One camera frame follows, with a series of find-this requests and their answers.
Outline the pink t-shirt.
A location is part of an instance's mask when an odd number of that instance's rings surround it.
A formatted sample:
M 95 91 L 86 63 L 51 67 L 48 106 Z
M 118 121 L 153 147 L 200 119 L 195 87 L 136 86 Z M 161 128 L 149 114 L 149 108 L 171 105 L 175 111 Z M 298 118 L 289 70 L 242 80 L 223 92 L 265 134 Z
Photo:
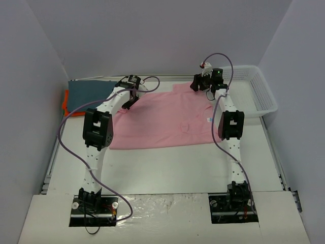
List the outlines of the pink t-shirt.
M 110 149 L 149 149 L 220 142 L 212 126 L 213 104 L 204 91 L 189 83 L 174 84 L 172 91 L 147 93 L 129 110 L 113 117 Z

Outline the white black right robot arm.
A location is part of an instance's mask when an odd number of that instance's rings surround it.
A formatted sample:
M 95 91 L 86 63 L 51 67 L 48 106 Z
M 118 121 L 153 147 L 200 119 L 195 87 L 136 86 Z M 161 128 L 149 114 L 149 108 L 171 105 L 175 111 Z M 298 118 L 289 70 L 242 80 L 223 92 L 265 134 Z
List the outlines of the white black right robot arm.
M 224 143 L 224 147 L 216 146 L 226 154 L 229 163 L 229 181 L 225 200 L 219 203 L 224 211 L 243 211 L 251 198 L 249 180 L 241 164 L 240 141 L 243 135 L 245 114 L 239 111 L 229 95 L 229 85 L 223 81 L 223 69 L 212 68 L 209 63 L 200 65 L 202 72 L 194 75 L 190 88 L 195 91 L 211 92 L 216 99 L 212 119 L 215 119 L 217 108 L 221 116 L 215 134 L 215 122 L 212 123 L 212 138 L 216 136 Z

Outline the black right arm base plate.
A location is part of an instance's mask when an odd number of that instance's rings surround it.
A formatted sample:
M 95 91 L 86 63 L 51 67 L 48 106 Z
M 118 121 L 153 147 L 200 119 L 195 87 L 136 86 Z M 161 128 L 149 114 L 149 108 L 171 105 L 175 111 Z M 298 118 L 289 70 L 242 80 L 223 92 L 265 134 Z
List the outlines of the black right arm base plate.
M 212 224 L 258 223 L 250 200 L 230 202 L 226 193 L 209 194 L 208 200 Z

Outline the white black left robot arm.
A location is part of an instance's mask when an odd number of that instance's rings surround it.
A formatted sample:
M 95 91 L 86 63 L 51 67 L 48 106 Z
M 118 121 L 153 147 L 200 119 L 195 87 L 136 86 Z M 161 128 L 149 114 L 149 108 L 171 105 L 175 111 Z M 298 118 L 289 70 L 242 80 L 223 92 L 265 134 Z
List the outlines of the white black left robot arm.
M 83 125 L 83 139 L 86 145 L 86 172 L 78 199 L 90 212 L 97 213 L 102 208 L 101 180 L 104 155 L 113 140 L 113 116 L 120 109 L 130 107 L 142 96 L 139 90 L 147 90 L 144 81 L 130 75 L 127 81 L 119 81 L 108 96 L 95 109 L 87 109 Z

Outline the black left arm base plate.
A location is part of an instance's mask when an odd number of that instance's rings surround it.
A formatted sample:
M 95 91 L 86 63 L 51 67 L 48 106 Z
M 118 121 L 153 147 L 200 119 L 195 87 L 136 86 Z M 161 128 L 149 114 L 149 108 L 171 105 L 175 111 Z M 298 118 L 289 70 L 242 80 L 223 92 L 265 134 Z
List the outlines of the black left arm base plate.
M 117 209 L 119 207 L 116 196 L 102 196 L 97 210 L 84 206 L 77 196 L 73 198 L 69 227 L 112 227 L 116 226 Z

